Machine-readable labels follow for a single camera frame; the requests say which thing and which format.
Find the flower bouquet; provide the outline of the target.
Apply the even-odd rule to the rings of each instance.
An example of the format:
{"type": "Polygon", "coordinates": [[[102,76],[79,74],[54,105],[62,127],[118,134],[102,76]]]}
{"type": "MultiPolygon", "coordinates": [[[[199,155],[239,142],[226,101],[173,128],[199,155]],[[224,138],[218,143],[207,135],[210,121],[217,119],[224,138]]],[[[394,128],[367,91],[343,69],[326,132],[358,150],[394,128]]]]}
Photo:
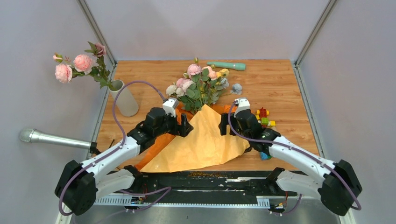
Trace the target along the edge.
{"type": "Polygon", "coordinates": [[[200,66],[199,59],[195,57],[183,77],[166,89],[166,95],[176,98],[182,103],[182,109],[193,114],[204,105],[214,105],[229,87],[229,70],[216,71],[214,68],[214,65],[200,66]]]}

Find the orange yellow wrapping paper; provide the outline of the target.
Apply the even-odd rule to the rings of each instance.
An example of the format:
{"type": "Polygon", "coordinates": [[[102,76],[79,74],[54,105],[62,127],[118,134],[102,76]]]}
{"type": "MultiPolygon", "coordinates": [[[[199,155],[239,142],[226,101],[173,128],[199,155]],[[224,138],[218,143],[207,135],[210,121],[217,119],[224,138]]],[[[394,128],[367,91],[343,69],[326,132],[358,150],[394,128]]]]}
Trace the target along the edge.
{"type": "Polygon", "coordinates": [[[168,173],[224,164],[244,153],[246,140],[220,135],[221,114],[229,105],[204,106],[197,114],[187,113],[193,130],[186,136],[165,134],[155,140],[143,159],[136,164],[141,172],[168,173]]]}

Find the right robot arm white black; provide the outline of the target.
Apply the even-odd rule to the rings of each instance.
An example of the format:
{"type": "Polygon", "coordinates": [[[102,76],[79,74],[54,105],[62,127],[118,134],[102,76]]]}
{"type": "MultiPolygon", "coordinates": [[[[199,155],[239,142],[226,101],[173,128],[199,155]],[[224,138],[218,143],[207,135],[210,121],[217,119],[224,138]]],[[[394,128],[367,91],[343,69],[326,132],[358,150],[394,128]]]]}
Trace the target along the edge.
{"type": "Polygon", "coordinates": [[[273,195],[294,191],[316,198],[331,212],[344,216],[350,209],[361,210],[358,196],[362,185],[353,166],[346,160],[334,162],[295,145],[279,132],[264,128],[250,109],[223,113],[220,134],[238,136],[249,142],[249,149],[275,157],[298,168],[294,174],[275,168],[267,177],[267,190],[273,195]]]}

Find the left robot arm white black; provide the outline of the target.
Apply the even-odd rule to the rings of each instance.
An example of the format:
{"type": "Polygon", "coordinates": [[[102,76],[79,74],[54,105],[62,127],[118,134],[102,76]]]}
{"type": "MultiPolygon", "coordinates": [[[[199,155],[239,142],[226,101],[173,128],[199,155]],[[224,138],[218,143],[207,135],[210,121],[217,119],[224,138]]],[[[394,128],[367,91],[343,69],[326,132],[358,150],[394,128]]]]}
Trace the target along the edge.
{"type": "Polygon", "coordinates": [[[174,109],[152,108],[143,121],[124,132],[121,141],[108,150],[83,162],[71,160],[65,165],[55,188],[59,212],[64,216],[82,215],[96,199],[113,192],[122,189],[139,192],[143,180],[136,168],[113,170],[154,145],[158,137],[165,134],[186,137],[192,130],[186,114],[178,116],[174,109]]]}

